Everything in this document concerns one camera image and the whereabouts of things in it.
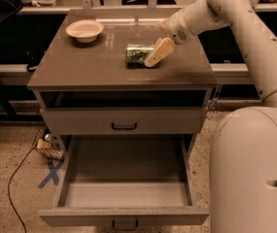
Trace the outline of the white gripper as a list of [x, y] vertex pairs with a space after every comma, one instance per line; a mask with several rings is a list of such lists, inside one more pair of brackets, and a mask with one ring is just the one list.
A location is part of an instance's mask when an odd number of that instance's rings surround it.
[[172, 15], [169, 19], [163, 19], [156, 23], [156, 28], [164, 31], [170, 38], [159, 38], [156, 41], [154, 49], [148, 54], [144, 60], [144, 64], [148, 68], [152, 68], [159, 63], [160, 60], [168, 56], [176, 45], [183, 45], [192, 41], [195, 35], [191, 32], [185, 18], [185, 10], [182, 9]]

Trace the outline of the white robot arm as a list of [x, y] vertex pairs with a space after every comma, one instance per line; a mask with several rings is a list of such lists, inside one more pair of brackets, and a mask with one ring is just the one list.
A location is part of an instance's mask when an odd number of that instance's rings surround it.
[[229, 26], [262, 102], [228, 114], [210, 152], [212, 233], [277, 233], [277, 37], [251, 0], [197, 0], [160, 23], [153, 67], [198, 34]]

